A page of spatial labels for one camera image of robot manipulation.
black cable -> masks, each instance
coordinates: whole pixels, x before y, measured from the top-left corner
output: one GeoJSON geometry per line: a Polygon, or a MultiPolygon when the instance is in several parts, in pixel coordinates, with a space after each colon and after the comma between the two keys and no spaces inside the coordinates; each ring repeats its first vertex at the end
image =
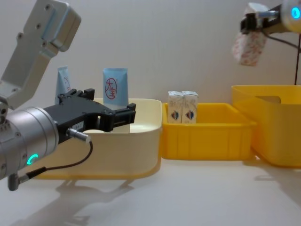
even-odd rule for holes
{"type": "Polygon", "coordinates": [[[93,152],[93,143],[92,141],[89,142],[90,144],[90,151],[89,153],[87,154],[87,156],[85,158],[83,158],[82,160],[76,162],[76,163],[73,163],[73,164],[69,164],[69,165],[63,165],[63,166],[56,166],[56,167],[49,167],[49,168],[46,168],[46,167],[41,167],[39,169],[36,169],[34,171],[31,171],[29,173],[27,173],[26,175],[28,176],[29,179],[31,178],[34,178],[38,175],[40,175],[41,173],[44,173],[46,171],[50,171],[50,170],[59,170],[59,169],[65,169],[65,168],[69,168],[69,167],[73,167],[73,166],[77,166],[77,165],[80,165],[82,164],[84,161],[86,161],[90,155],[92,154],[93,152]]]}
{"type": "Polygon", "coordinates": [[[300,48],[299,48],[297,45],[295,45],[295,44],[293,44],[293,43],[291,43],[291,42],[289,42],[289,41],[286,41],[286,40],[283,40],[283,39],[278,39],[278,38],[272,37],[272,36],[268,35],[263,29],[261,29],[261,32],[262,32],[262,34],[263,34],[265,37],[267,37],[268,39],[272,39],[272,40],[275,40],[275,41],[282,42],[282,43],[284,43],[284,44],[286,44],[286,45],[289,45],[289,46],[291,46],[291,47],[294,47],[294,48],[300,50],[300,48]]]}
{"type": "Polygon", "coordinates": [[[296,74],[295,74],[295,85],[297,85],[297,79],[298,79],[300,44],[301,44],[301,34],[299,34],[299,42],[298,42],[297,64],[296,64],[296,74]]]}

white wall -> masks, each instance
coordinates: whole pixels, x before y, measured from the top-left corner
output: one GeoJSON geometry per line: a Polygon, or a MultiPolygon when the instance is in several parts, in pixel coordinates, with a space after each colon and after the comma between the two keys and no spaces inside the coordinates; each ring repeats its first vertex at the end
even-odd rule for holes
{"type": "MultiPolygon", "coordinates": [[[[168,90],[195,90],[203,102],[230,102],[234,84],[293,84],[296,50],[270,40],[257,67],[237,65],[230,49],[247,0],[68,0],[82,23],[69,51],[51,61],[26,105],[52,105],[57,67],[74,88],[102,97],[102,69],[129,68],[129,94],[166,101],[168,90]]],[[[258,0],[269,7],[281,0],[258,0]]],[[[35,0],[1,0],[3,74],[35,0]]],[[[297,34],[278,35],[297,42],[297,34]]]]}

blue tube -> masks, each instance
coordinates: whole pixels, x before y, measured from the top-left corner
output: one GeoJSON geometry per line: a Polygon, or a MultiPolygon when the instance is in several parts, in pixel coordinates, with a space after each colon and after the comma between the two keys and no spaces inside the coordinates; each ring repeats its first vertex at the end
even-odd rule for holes
{"type": "Polygon", "coordinates": [[[128,105],[127,68],[104,68],[103,103],[112,110],[128,105]]]}
{"type": "Polygon", "coordinates": [[[56,91],[55,91],[55,104],[59,104],[59,98],[57,97],[60,94],[65,94],[71,90],[68,67],[59,67],[56,82],[56,91]]]}

teal indicator light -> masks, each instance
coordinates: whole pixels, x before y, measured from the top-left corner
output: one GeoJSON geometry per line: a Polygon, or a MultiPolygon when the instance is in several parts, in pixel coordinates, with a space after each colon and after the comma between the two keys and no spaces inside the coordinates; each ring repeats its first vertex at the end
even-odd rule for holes
{"type": "Polygon", "coordinates": [[[32,156],[30,156],[30,158],[27,160],[27,165],[33,164],[33,160],[37,159],[38,157],[38,154],[33,154],[32,156]]]}
{"type": "Polygon", "coordinates": [[[291,14],[294,19],[299,19],[301,16],[300,9],[298,7],[292,8],[291,14]]]}

robot end effector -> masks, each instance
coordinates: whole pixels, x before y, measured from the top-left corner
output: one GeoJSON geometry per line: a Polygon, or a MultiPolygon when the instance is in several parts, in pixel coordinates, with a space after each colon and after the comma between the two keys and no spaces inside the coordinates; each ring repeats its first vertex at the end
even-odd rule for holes
{"type": "Polygon", "coordinates": [[[246,14],[240,23],[240,31],[249,34],[260,30],[266,34],[301,33],[301,1],[283,0],[281,5],[269,11],[246,14]]]}
{"type": "Polygon", "coordinates": [[[68,3],[36,2],[0,80],[0,123],[5,121],[7,108],[15,110],[32,98],[50,59],[69,49],[80,22],[68,3]]]}

